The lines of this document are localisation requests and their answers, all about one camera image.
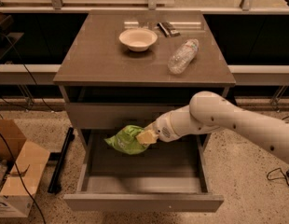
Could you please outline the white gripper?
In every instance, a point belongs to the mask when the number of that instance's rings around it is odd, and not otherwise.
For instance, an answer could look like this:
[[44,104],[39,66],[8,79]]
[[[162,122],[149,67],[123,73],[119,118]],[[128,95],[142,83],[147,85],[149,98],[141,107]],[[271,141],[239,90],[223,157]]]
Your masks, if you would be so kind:
[[170,112],[162,114],[136,136],[137,141],[141,145],[155,144],[158,139],[163,142],[171,142],[179,138],[180,136],[172,127]]

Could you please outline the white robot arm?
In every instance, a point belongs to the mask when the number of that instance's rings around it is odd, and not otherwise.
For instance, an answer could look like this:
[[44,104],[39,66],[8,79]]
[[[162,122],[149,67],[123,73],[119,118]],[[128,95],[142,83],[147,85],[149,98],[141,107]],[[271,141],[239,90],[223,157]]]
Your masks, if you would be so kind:
[[229,129],[289,164],[289,122],[241,109],[222,96],[196,93],[184,107],[167,112],[136,136],[142,145],[171,142],[189,134]]

